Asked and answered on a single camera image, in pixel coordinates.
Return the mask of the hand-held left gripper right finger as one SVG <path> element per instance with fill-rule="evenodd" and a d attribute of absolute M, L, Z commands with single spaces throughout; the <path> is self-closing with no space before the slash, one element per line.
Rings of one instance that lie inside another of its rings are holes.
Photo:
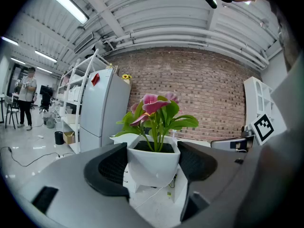
<path fill-rule="evenodd" d="M 179 141 L 187 179 L 177 228 L 240 228 L 239 212 L 253 179 L 253 150 L 230 152 Z"/>

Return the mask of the ceiling air vent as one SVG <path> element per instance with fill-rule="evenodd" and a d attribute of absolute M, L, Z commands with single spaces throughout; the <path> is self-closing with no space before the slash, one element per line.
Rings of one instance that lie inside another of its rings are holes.
<path fill-rule="evenodd" d="M 76 54 L 80 49 L 82 49 L 86 44 L 94 39 L 94 34 L 91 32 L 83 40 L 81 40 L 74 48 L 74 53 Z"/>

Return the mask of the cardboard box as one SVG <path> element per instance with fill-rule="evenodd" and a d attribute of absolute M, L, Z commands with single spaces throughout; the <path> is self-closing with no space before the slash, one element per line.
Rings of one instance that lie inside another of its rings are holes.
<path fill-rule="evenodd" d="M 69 131 L 69 132 L 63 132 L 63 139 L 66 144 L 73 144 L 76 142 L 75 140 L 75 132 Z"/>

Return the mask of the black frame chair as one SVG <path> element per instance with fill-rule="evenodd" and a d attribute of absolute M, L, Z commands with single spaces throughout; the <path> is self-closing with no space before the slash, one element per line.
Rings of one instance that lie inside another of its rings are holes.
<path fill-rule="evenodd" d="M 18 112 L 19 109 L 16 106 L 16 102 L 13 102 L 11 97 L 5 96 L 5 107 L 6 107 L 6 117 L 5 117 L 5 128 L 7 128 L 7 124 L 13 123 L 14 129 L 16 125 L 19 124 L 18 120 Z"/>

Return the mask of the white cabinet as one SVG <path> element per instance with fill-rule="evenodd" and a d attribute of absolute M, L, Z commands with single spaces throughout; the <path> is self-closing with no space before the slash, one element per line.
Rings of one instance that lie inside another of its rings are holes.
<path fill-rule="evenodd" d="M 246 98 L 246 125 L 249 125 L 259 116 L 266 114 L 273 124 L 275 122 L 274 106 L 270 94 L 272 88 L 255 77 L 244 81 Z"/>

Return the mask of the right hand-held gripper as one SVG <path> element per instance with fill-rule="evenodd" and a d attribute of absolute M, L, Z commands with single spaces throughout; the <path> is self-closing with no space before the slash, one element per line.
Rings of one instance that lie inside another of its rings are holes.
<path fill-rule="evenodd" d="M 261 114 L 249 125 L 241 128 L 240 138 L 211 141 L 210 147 L 230 152 L 248 152 L 251 148 L 262 146 L 275 134 L 274 123 L 266 114 Z"/>

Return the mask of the white ceiling pipe run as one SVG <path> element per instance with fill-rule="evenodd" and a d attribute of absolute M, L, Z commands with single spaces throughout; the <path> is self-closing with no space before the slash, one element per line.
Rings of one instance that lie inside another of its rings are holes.
<path fill-rule="evenodd" d="M 269 65 L 269 60 L 264 56 L 264 53 L 254 50 L 248 44 L 219 32 L 199 28 L 152 28 L 131 32 L 120 37 L 112 37 L 106 39 L 105 42 L 117 43 L 115 50 L 148 44 L 185 44 L 209 47 L 241 57 L 260 70 L 266 69 Z"/>

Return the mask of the black trash bin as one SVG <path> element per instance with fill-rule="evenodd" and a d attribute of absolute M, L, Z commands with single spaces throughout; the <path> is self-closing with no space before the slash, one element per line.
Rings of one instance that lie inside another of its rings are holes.
<path fill-rule="evenodd" d="M 65 143 L 64 138 L 63 138 L 63 132 L 56 131 L 54 133 L 54 136 L 55 136 L 56 145 L 63 145 Z"/>

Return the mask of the pink flowers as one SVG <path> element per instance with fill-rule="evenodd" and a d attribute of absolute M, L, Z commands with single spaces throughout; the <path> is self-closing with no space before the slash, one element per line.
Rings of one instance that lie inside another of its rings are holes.
<path fill-rule="evenodd" d="M 127 148 L 128 170 L 136 184 L 162 188 L 173 180 L 181 153 L 177 144 L 166 136 L 171 130 L 199 125 L 192 115 L 178 115 L 179 102 L 173 92 L 145 94 L 118 121 L 123 128 L 117 137 L 127 133 L 137 135 Z"/>

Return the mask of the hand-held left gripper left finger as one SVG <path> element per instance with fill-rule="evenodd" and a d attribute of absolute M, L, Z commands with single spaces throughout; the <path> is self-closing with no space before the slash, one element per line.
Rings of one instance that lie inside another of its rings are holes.
<path fill-rule="evenodd" d="M 152 228 L 123 186 L 127 143 L 61 158 L 15 193 L 41 228 Z"/>

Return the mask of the person's t-shirt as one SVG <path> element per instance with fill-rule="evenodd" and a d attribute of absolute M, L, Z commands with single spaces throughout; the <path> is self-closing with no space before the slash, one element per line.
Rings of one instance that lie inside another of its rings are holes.
<path fill-rule="evenodd" d="M 263 146 L 238 223 L 248 228 L 304 228 L 304 53 L 273 98 L 286 130 Z"/>

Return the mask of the grey refrigerator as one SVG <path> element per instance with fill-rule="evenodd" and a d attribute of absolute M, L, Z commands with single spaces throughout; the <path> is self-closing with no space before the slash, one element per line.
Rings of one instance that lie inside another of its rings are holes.
<path fill-rule="evenodd" d="M 92 78 L 100 80 L 93 86 Z M 122 130 L 117 124 L 127 112 L 131 86 L 113 69 L 93 72 L 87 82 L 80 116 L 80 152 L 87 152 L 113 143 L 112 136 Z"/>

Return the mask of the black office chair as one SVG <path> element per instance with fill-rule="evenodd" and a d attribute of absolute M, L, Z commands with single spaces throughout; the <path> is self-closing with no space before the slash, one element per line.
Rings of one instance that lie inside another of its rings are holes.
<path fill-rule="evenodd" d="M 51 99 L 53 97 L 53 89 L 48 86 L 42 85 L 40 88 L 40 94 L 42 96 L 39 112 L 42 113 L 44 110 L 48 111 L 51 106 Z"/>

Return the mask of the white shelf rack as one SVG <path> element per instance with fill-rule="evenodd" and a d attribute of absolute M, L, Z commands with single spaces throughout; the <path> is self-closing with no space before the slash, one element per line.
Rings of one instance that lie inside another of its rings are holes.
<path fill-rule="evenodd" d="M 68 144 L 76 154 L 80 153 L 80 116 L 81 106 L 87 82 L 91 73 L 106 69 L 110 63 L 106 61 L 97 49 L 94 54 L 85 59 L 77 59 L 71 67 L 63 73 L 57 88 L 56 100 L 62 105 L 56 113 L 61 117 L 61 131 L 75 132 L 76 142 Z"/>

